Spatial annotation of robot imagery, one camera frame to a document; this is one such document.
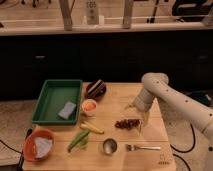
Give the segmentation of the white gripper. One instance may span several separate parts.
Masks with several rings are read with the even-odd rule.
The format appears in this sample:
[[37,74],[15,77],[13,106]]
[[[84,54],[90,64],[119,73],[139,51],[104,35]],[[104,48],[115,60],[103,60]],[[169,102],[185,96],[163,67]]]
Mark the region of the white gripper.
[[143,126],[147,126],[150,115],[150,108],[152,107],[155,96],[147,89],[143,88],[135,97],[133,104],[127,104],[125,110],[133,109],[134,106],[142,113]]

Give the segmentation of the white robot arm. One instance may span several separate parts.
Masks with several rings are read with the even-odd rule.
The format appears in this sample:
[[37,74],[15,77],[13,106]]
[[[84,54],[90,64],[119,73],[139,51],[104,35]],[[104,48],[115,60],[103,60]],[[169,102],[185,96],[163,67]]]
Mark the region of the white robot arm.
[[181,112],[209,140],[203,171],[213,171],[213,109],[170,87],[165,73],[146,73],[141,82],[143,87],[131,106],[145,113],[152,107],[154,99],[159,97]]

